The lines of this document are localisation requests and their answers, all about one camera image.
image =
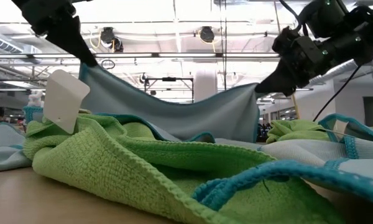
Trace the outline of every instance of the table surface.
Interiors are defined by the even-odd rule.
[[[313,186],[348,223],[373,223],[373,204]],[[175,223],[36,174],[32,168],[0,172],[0,224]]]

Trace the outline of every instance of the ceiling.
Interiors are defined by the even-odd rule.
[[[290,1],[289,5],[299,13],[307,3],[303,0]],[[346,3],[348,8],[352,8],[353,4],[352,1]],[[294,17],[281,4],[277,3],[275,10],[274,2],[265,0],[228,4],[226,10],[224,4],[220,10],[212,0],[94,0],[79,2],[74,6],[81,19],[81,34],[90,50],[96,53],[111,52],[99,41],[99,32],[109,26],[114,28],[116,36],[123,42],[124,52],[129,53],[212,53],[225,52],[225,46],[227,52],[272,52],[272,42],[279,28],[294,26],[295,23]],[[204,43],[199,38],[203,26],[213,28],[214,44]],[[33,45],[42,53],[66,53],[45,39],[35,37],[21,11],[10,0],[0,0],[0,34],[16,44]],[[116,66],[109,71],[138,88],[143,88],[139,82],[142,74],[149,77],[192,77],[201,67],[198,59],[119,58],[113,61]],[[218,75],[223,75],[223,61],[213,60],[211,63],[216,63]],[[48,77],[57,69],[77,77],[79,70],[79,61],[66,58],[45,59],[34,65],[34,68],[17,59],[0,60],[0,64],[20,71],[21,76],[39,74],[39,78]],[[277,61],[258,58],[253,62],[228,60],[226,64],[228,88],[231,88],[234,85],[261,82],[275,69]],[[224,88],[224,82],[220,78],[218,80],[219,88]],[[161,87],[181,88],[183,85],[166,83]],[[161,97],[173,98],[174,94],[166,93]],[[185,91],[177,97],[182,98],[184,95],[189,97],[190,93]]]

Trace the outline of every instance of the microfiber cloth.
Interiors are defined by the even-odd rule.
[[[212,210],[191,197],[199,185],[274,159],[243,147],[158,141],[148,126],[113,116],[80,114],[73,135],[50,121],[32,121],[24,150],[38,174],[183,223],[343,222],[326,199],[294,178],[259,182]]]
[[[0,171],[29,167],[32,161],[22,152],[25,137],[7,123],[0,123]]]
[[[341,114],[331,114],[320,124],[332,131],[328,132],[333,142],[343,142],[350,159],[373,159],[373,128],[356,119]]]
[[[219,186],[216,188],[221,192],[218,194],[230,194],[223,192],[222,188],[225,185],[231,189],[238,189],[239,184],[235,185],[236,182],[245,184],[247,179],[260,181],[284,175],[302,177],[331,190],[346,190],[373,202],[373,128],[340,114],[329,115],[320,121],[320,124],[330,130],[327,133],[331,141],[290,139],[264,145],[258,149],[255,144],[244,142],[244,147],[257,149],[281,159],[282,162],[263,165],[266,167],[265,171],[251,169],[230,179],[217,180]],[[212,183],[207,183],[207,186],[202,185],[201,190],[207,187],[213,189],[212,185]],[[203,204],[213,206],[212,208],[221,206],[226,201],[221,197],[205,199],[205,197],[214,197],[210,194],[214,193],[207,192],[207,195],[202,197],[197,191],[195,197]]]
[[[94,114],[132,114],[181,140],[208,132],[216,138],[256,141],[256,99],[261,95],[254,91],[255,83],[231,88],[197,103],[180,104],[150,96],[100,66],[82,65],[79,79],[90,87],[81,107]]]
[[[306,120],[271,121],[271,130],[268,132],[267,144],[287,139],[316,139],[329,141],[323,127],[318,123]]]

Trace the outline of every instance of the black cable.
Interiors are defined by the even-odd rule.
[[[223,17],[221,13],[221,1],[219,0],[219,31],[221,33],[221,53],[223,53],[221,59],[223,60],[223,71],[225,72],[225,61],[224,61],[224,39],[223,39]],[[224,78],[224,89],[226,90],[226,77]]]
[[[226,0],[224,0],[224,5],[225,5],[225,56],[224,56],[224,60],[225,60],[225,69],[224,69],[224,89],[226,90],[226,75],[228,74],[227,73],[227,68],[226,68],[226,61],[227,61],[227,56],[226,54],[228,53],[228,28],[227,28],[227,20],[226,20]]]
[[[287,9],[290,13],[293,14],[293,16],[296,18],[298,25],[294,29],[295,31],[299,31],[303,24],[301,24],[300,19],[298,18],[297,13],[285,2],[285,0],[279,0],[279,2],[284,6],[285,9]]]
[[[319,111],[319,113],[315,116],[313,121],[315,122],[316,119],[318,119],[319,115],[323,112],[323,110],[329,105],[329,103],[336,98],[336,96],[343,90],[343,88],[351,81],[351,79],[354,77],[356,72],[361,68],[361,66],[358,66],[355,71],[351,74],[351,76],[347,79],[347,81],[342,85],[342,87],[330,98],[330,100],[322,107],[322,109]]]

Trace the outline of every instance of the green towel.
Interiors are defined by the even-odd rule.
[[[275,141],[284,141],[290,139],[314,139],[329,141],[326,132],[317,122],[297,119],[293,121],[271,121],[271,130],[268,132],[267,144]]]
[[[40,175],[183,223],[342,223],[301,179],[268,180],[269,191],[258,184],[215,212],[191,198],[197,186],[274,159],[236,146],[158,141],[147,126],[110,116],[80,114],[73,135],[45,119],[30,122],[24,152]]]

